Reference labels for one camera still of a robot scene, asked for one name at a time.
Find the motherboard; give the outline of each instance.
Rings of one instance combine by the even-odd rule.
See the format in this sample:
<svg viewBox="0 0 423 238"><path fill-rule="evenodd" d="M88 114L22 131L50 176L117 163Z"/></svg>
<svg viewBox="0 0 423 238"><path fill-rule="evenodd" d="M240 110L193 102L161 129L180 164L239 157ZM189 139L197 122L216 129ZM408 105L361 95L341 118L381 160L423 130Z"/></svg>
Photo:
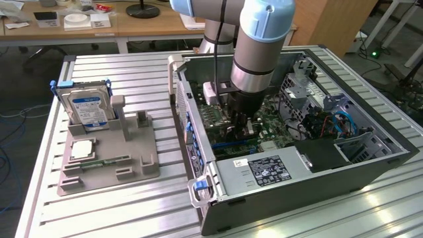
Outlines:
<svg viewBox="0 0 423 238"><path fill-rule="evenodd" d="M225 132L231 127L231 121L225 114L225 106L208 105L203 96L203 87L192 83L195 100L200 111L201 121L205 128L211 148L217 160L245 156L268 150L291 146L297 139L285 129L285 123L275 107L279 98L267 96L253 121L260 123L261 132L259 137L227 142Z"/></svg>

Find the light blue robot arm cap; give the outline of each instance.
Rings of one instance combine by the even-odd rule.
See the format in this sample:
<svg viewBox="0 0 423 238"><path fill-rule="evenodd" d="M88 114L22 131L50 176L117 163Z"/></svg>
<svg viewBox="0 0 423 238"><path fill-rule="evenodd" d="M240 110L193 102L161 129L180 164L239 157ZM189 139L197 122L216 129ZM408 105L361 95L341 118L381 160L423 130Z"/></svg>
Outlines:
<svg viewBox="0 0 423 238"><path fill-rule="evenodd" d="M289 32L295 0L245 0L240 27L255 41L279 41Z"/></svg>
<svg viewBox="0 0 423 238"><path fill-rule="evenodd" d="M170 0L170 6L180 14L193 16L191 0Z"/></svg>

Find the black lamp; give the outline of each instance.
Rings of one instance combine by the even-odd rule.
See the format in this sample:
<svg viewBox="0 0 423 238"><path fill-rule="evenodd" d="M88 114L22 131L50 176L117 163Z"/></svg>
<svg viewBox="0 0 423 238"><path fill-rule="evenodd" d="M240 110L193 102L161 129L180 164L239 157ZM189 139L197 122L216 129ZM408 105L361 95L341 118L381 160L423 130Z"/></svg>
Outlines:
<svg viewBox="0 0 423 238"><path fill-rule="evenodd" d="M140 0L138 4L126 7L126 14L136 18L153 18L160 15L160 9L144 4L144 0Z"/></svg>

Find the aluminum workbench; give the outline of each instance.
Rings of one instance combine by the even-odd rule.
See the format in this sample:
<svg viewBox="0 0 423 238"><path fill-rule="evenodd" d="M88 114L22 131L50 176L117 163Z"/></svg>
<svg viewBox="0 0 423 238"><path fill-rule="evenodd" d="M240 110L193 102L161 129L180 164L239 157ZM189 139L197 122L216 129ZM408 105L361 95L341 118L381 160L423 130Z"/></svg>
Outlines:
<svg viewBox="0 0 423 238"><path fill-rule="evenodd" d="M421 127L328 50L313 46L307 48L421 149ZM177 53L189 52L80 56L64 62L60 80L90 81L108 78L113 94L125 95L125 113L148 110L153 118L160 176L58 197L56 191L68 116L54 99L16 237L201 237L197 213L189 202L187 172L166 93L166 58ZM339 92L321 72L316 73L328 92ZM391 235L423 236L421 152L360 191L233 228L209 238Z"/></svg>

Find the warning label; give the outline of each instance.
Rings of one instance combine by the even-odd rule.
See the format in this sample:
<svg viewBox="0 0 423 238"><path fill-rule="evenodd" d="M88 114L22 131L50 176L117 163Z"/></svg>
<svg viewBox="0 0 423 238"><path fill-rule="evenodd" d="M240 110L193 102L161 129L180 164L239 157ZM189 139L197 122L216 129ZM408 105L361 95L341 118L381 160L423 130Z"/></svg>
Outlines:
<svg viewBox="0 0 423 238"><path fill-rule="evenodd" d="M279 155L248 161L248 165L257 185L261 187L291 179Z"/></svg>

